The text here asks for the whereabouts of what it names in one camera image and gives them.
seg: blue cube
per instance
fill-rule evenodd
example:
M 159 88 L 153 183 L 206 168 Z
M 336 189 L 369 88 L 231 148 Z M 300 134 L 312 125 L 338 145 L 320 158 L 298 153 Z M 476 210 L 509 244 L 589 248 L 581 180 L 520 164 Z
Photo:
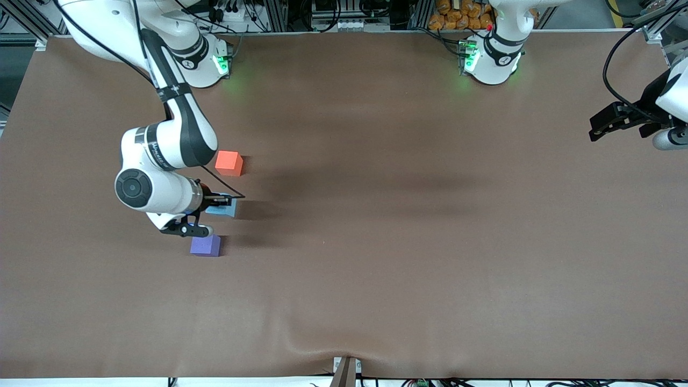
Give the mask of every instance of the blue cube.
M 228 193 L 224 192 L 222 193 L 222 195 L 229 196 Z M 231 216 L 232 218 L 234 218 L 237 213 L 237 202 L 237 199 L 232 199 L 230 201 L 231 204 L 229 204 L 228 206 L 210 206 L 206 208 L 206 213 L 219 216 Z

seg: floor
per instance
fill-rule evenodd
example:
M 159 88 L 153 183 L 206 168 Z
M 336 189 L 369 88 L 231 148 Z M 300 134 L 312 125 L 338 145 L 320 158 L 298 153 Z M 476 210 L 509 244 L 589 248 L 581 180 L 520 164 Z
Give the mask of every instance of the floor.
M 638 12 L 637 0 L 618 0 L 619 8 L 622 12 Z M 602 29 L 614 28 L 614 19 L 606 8 L 603 0 L 574 0 L 559 7 L 554 13 L 550 22 L 546 26 L 548 30 L 584 30 L 584 29 Z M 33 54 L 33 47 L 5 47 L 0 45 L 0 103 L 11 107 L 14 99 L 17 96 L 19 87 L 21 85 L 26 68 L 29 64 Z M 6 121 L 8 117 L 0 112 L 0 122 Z M 0 123 L 0 136 L 2 135 L 3 125 Z M 33 380 L 0 380 L 0 387 L 5 386 L 113 386 L 131 384 L 138 386 L 161 386 L 165 380 L 163 378 L 146 378 L 138 381 L 122 380 L 122 379 L 33 379 Z M 280 382 L 271 379 L 254 379 L 252 381 L 243 380 L 239 383 L 233 383 L 228 379 L 216 379 L 214 381 L 203 381 L 198 379 L 181 379 L 179 384 L 191 386 L 193 384 L 204 386 L 213 385 L 247 385 L 252 386 L 327 386 L 330 380 L 327 377 L 313 377 L 313 378 L 295 378 L 291 380 L 282 380 Z M 399 386 L 402 381 L 380 381 L 380 386 Z M 534 382 L 532 385 L 541 384 L 544 387 L 544 381 Z M 365 386 L 375 386 L 373 381 L 366 381 Z M 640 384 L 628 384 L 628 387 L 640 386 Z

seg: table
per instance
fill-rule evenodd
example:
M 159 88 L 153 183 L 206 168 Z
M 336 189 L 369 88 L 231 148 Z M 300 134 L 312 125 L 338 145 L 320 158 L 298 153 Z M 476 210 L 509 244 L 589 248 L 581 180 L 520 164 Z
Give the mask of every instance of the table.
M 121 63 L 50 39 L 0 140 L 0 376 L 687 378 L 688 153 L 588 139 L 619 33 L 534 33 L 503 85 L 422 34 L 246 37 L 195 95 L 236 220 L 189 255 L 115 197 L 158 122 Z M 630 99 L 665 69 L 630 39 Z M 182 171 L 212 189 L 201 169 Z

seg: cable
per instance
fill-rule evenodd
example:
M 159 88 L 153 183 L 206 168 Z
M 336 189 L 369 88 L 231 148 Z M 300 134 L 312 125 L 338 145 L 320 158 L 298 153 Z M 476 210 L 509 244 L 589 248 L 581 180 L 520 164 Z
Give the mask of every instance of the cable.
M 652 23 L 653 21 L 659 20 L 659 19 L 661 19 L 661 18 L 667 16 L 668 14 L 672 14 L 672 13 L 681 11 L 683 8 L 686 8 L 686 7 L 688 7 L 688 4 L 682 4 L 681 6 L 672 7 L 672 8 L 670 8 L 670 9 L 664 11 L 664 12 L 661 12 L 660 14 L 657 14 L 657 15 L 655 15 L 655 16 L 649 18 L 648 20 L 645 20 L 642 24 L 636 25 L 636 26 L 634 26 L 633 28 L 631 28 L 631 30 L 629 30 L 628 32 L 626 32 L 626 33 L 621 37 L 621 39 L 619 39 L 619 41 L 617 41 L 617 42 L 614 44 L 614 47 L 612 47 L 611 51 L 609 51 L 609 55 L 607 55 L 607 60 L 605 61 L 604 67 L 603 67 L 603 69 L 602 69 L 602 81 L 604 82 L 604 86 L 607 88 L 607 90 L 609 90 L 609 92 L 612 93 L 612 95 L 613 95 L 614 97 L 616 97 L 616 99 L 618 99 L 619 101 L 621 101 L 621 102 L 623 102 L 624 104 L 626 104 L 628 107 L 630 107 L 630 108 L 631 108 L 632 110 L 634 110 L 636 113 L 640 114 L 641 116 L 643 116 L 643 117 L 645 117 L 646 119 L 648 119 L 648 120 L 650 120 L 650 121 L 653 121 L 653 122 L 661 123 L 663 120 L 659 119 L 658 117 L 656 117 L 656 116 L 653 115 L 653 114 L 649 114 L 649 113 L 644 112 L 643 110 L 639 109 L 637 106 L 635 106 L 635 104 L 631 103 L 631 102 L 630 102 L 629 100 L 627 100 L 626 98 L 623 98 L 623 96 L 621 96 L 621 94 L 619 94 L 619 93 L 612 87 L 612 85 L 609 83 L 609 79 L 607 79 L 607 72 L 608 72 L 608 70 L 609 70 L 609 64 L 611 63 L 612 57 L 614 56 L 614 53 L 615 53 L 616 50 L 619 48 L 619 46 L 621 46 L 621 44 L 622 44 L 626 39 L 628 39 L 629 36 L 633 35 L 633 33 L 634 33 L 635 31 L 640 30 L 642 27 L 645 27 L 647 24 L 650 24 L 650 23 Z
M 232 199 L 243 199 L 243 198 L 246 197 L 244 194 L 242 194 L 241 192 L 237 191 L 236 189 L 233 189 L 233 188 L 230 187 L 227 183 L 225 183 L 224 181 L 222 181 L 221 178 L 218 178 L 217 175 L 214 174 L 214 173 L 213 173 L 210 169 L 208 169 L 205 165 L 201 165 L 200 167 L 203 168 L 203 169 L 205 169 L 206 172 L 208 172 L 208 173 L 209 173 L 212 177 L 214 177 L 217 181 L 221 182 L 223 186 L 227 187 L 228 189 L 231 189 L 232 192 L 234 192 L 235 194 L 238 195 L 238 196 L 231 196 Z
M 453 41 L 453 40 L 447 39 L 447 38 L 442 38 L 441 36 L 435 35 L 432 31 L 430 31 L 430 30 L 428 30 L 427 28 L 424 28 L 424 27 L 413 27 L 411 30 L 423 31 L 423 32 L 425 32 L 426 34 L 430 35 L 430 36 L 431 36 L 433 39 L 435 39 L 435 40 L 443 39 L 443 40 L 446 41 L 447 43 L 458 43 L 458 42 L 459 42 L 459 41 Z
M 241 34 L 241 36 L 239 37 L 239 43 L 237 43 L 237 49 L 234 50 L 234 53 L 232 54 L 232 59 L 239 55 L 239 48 L 241 48 L 241 42 L 244 41 L 244 35 L 246 34 L 246 32 Z
M 10 15 L 6 14 L 5 11 L 2 11 L 2 16 L 0 16 L 0 24 L 2 24 L 2 25 L 0 25 L 0 30 L 5 28 L 7 26 L 7 23 L 9 23 L 9 22 L 10 22 Z
M 339 17 L 342 15 L 342 5 L 339 3 L 339 0 L 332 0 L 334 2 L 333 10 L 332 10 L 332 22 L 330 25 L 321 31 L 322 32 L 327 32 L 331 30 L 336 24 L 339 22 Z
M 308 23 L 308 21 L 306 21 L 306 19 L 305 19 L 305 16 L 309 13 L 309 11 L 305 9 L 305 7 L 307 5 L 308 5 L 308 0 L 303 0 L 301 2 L 301 9 L 300 9 L 300 11 L 301 11 L 301 22 L 303 23 L 303 26 L 306 28 L 306 30 L 311 32 L 311 31 L 313 31 L 313 27 L 311 26 L 311 23 Z
M 212 24 L 212 25 L 216 25 L 217 27 L 220 27 L 220 28 L 224 28 L 225 30 L 227 30 L 227 32 L 231 32 L 231 33 L 233 33 L 233 34 L 238 34 L 238 32 L 232 30 L 232 29 L 229 28 L 229 27 L 225 27 L 225 26 L 222 25 L 222 24 L 217 24 L 217 23 L 215 23 L 215 22 L 213 22 L 213 21 L 210 21 L 210 20 L 208 20 L 208 19 L 205 19 L 205 18 L 203 18 L 203 17 L 198 16 L 197 14 L 195 14 L 195 13 L 193 13 L 191 10 L 189 10 L 184 4 L 180 3 L 179 0 L 174 0 L 174 1 L 175 1 L 175 3 L 177 3 L 180 7 L 182 7 L 182 9 L 183 9 L 184 11 L 186 11 L 187 14 L 189 14 L 189 15 L 195 17 L 196 19 L 203 20 L 203 21 L 205 21 L 206 23 L 210 23 L 210 24 Z
M 151 84 L 153 85 L 154 88 L 158 88 L 158 82 L 155 81 L 155 76 L 153 75 L 153 69 L 151 68 L 151 64 L 148 61 L 148 54 L 146 54 L 146 47 L 143 44 L 143 38 L 141 37 L 141 18 L 138 14 L 138 4 L 136 3 L 136 0 L 131 0 L 133 3 L 133 14 L 134 14 L 134 19 L 136 20 L 136 36 L 138 36 L 138 42 L 141 44 L 141 53 L 143 54 L 143 61 L 148 69 L 148 74 L 150 76 Z M 165 111 L 165 120 L 171 120 L 172 119 L 172 112 L 170 111 L 170 107 L 166 104 L 162 104 L 162 108 Z
M 447 49 L 447 51 L 451 52 L 452 54 L 454 54 L 456 56 L 461 56 L 461 54 L 452 50 L 451 47 L 449 47 L 449 44 L 447 44 L 447 41 L 445 41 L 444 38 L 442 38 L 442 35 L 440 34 L 439 30 L 437 30 L 437 36 L 440 37 L 440 41 L 442 42 L 442 45 L 444 46 L 444 48 Z
M 471 31 L 473 34 L 477 35 L 477 37 L 479 37 L 479 38 L 487 39 L 488 37 L 490 37 L 489 31 L 486 31 L 485 36 L 482 36 L 481 34 L 478 34 L 477 31 L 475 31 L 473 28 L 466 27 L 465 30 Z
M 385 8 L 385 10 L 383 10 L 383 11 L 380 12 L 379 14 L 374 14 L 372 5 L 370 6 L 370 11 L 366 11 L 365 9 L 363 9 L 363 4 L 364 4 L 366 1 L 368 1 L 368 0 L 360 0 L 360 1 L 358 2 L 358 9 L 359 9 L 365 16 L 367 16 L 367 17 L 385 17 L 385 16 L 387 16 L 387 15 L 389 14 L 389 9 L 390 9 L 390 7 L 391 7 L 391 2 L 388 3 L 387 8 Z
M 607 3 L 607 8 L 609 8 L 610 11 L 612 11 L 613 14 L 616 16 L 620 17 L 625 17 L 628 19 L 635 19 L 636 17 L 640 17 L 641 14 L 622 14 L 621 12 L 617 11 L 614 7 L 612 7 L 612 4 L 609 2 L 609 0 L 604 0 L 605 3 Z
M 134 20 L 136 21 L 136 36 L 138 36 L 138 43 L 141 44 L 141 53 L 143 54 L 143 61 L 145 62 L 146 66 L 148 67 L 148 74 L 150 74 L 151 81 L 155 85 L 155 77 L 153 75 L 153 69 L 151 69 L 151 64 L 148 63 L 148 54 L 146 54 L 146 47 L 143 44 L 143 38 L 141 37 L 141 18 L 138 15 L 138 5 L 136 4 L 136 0 L 131 0 L 133 4 L 133 17 Z
M 250 4 L 251 8 L 253 9 L 253 16 L 250 17 L 251 21 L 253 21 L 253 24 L 255 24 L 256 27 L 260 28 L 262 32 L 269 32 L 268 28 L 265 26 L 265 24 L 263 24 L 263 21 L 260 19 L 260 14 L 258 13 L 258 11 L 256 11 L 256 4 L 253 2 L 253 0 L 244 0 L 244 6 L 246 7 L 247 11 L 248 4 Z
M 97 44 L 98 46 L 100 46 L 100 48 L 102 48 L 102 49 L 104 49 L 105 51 L 107 51 L 107 52 L 109 52 L 110 54 L 112 54 L 112 56 L 114 56 L 115 58 L 119 59 L 119 60 L 122 61 L 124 64 L 128 65 L 129 67 L 133 68 L 134 71 L 136 71 L 137 73 L 139 73 L 140 76 L 144 77 L 144 79 L 146 79 L 146 81 L 148 81 L 153 87 L 155 87 L 155 83 L 153 83 L 153 80 L 151 80 L 151 79 L 146 75 L 146 73 L 144 73 L 140 68 L 136 67 L 132 62 L 126 60 L 123 56 L 119 55 L 118 53 L 114 52 L 114 51 L 111 50 L 109 47 L 107 47 L 106 45 L 104 45 L 103 43 L 101 43 L 98 39 L 94 38 L 91 34 L 89 34 L 88 32 L 86 32 L 86 30 L 84 30 L 83 28 L 81 28 L 81 26 L 80 26 L 79 24 L 77 24 L 77 23 L 74 21 L 74 19 L 72 19 L 71 16 L 69 16 L 69 14 L 64 10 L 64 8 L 62 8 L 62 6 L 60 5 L 60 3 L 57 2 L 57 0 L 53 0 L 53 2 L 55 3 L 55 7 L 57 8 L 57 10 L 62 14 L 62 17 L 64 17 L 65 19 L 67 19 L 67 21 L 69 21 L 70 24 L 72 24 L 77 30 L 79 30 L 79 32 L 81 32 L 82 34 L 84 34 L 84 36 L 86 36 L 88 39 L 91 39 L 95 44 Z M 166 104 L 166 103 L 163 104 L 163 107 L 164 107 L 164 110 L 165 110 L 165 119 L 167 119 L 167 120 L 172 119 L 172 113 L 170 112 L 170 109 L 169 109 L 169 107 L 167 106 L 167 104 Z

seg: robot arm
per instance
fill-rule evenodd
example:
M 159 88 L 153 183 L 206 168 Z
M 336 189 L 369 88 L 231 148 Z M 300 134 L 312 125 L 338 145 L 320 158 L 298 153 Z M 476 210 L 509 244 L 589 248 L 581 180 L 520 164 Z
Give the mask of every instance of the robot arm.
M 158 96 L 173 118 L 125 133 L 115 192 L 128 207 L 146 212 L 163 233 L 207 236 L 212 230 L 189 223 L 187 216 L 197 218 L 211 203 L 228 203 L 205 199 L 219 195 L 174 171 L 210 162 L 217 151 L 217 138 L 164 41 L 148 29 L 141 31 L 141 37 Z
M 201 211 L 229 205 L 234 198 L 213 193 L 199 180 L 175 172 L 205 165 L 217 151 L 215 132 L 194 99 L 178 58 L 154 30 L 137 31 L 128 2 L 82 0 L 66 3 L 64 11 L 82 28 L 89 25 L 88 32 L 103 45 L 147 68 L 160 100 L 172 114 L 167 121 L 125 132 L 120 145 L 122 169 L 115 181 L 117 197 L 128 207 L 147 213 L 163 233 L 210 235 L 213 230 L 198 222 Z M 77 42 L 87 47 L 95 44 L 83 35 Z M 189 216 L 195 220 L 189 222 Z
M 688 149 L 688 56 L 679 57 L 671 69 L 652 81 L 633 105 L 646 113 L 639 114 L 622 102 L 613 102 L 590 119 L 590 140 L 620 129 L 642 125 L 642 138 L 655 135 L 652 144 L 659 150 Z
M 516 71 L 523 44 L 535 20 L 530 9 L 559 6 L 570 0 L 490 0 L 497 13 L 494 28 L 485 35 L 473 35 L 464 71 L 487 85 L 498 85 Z

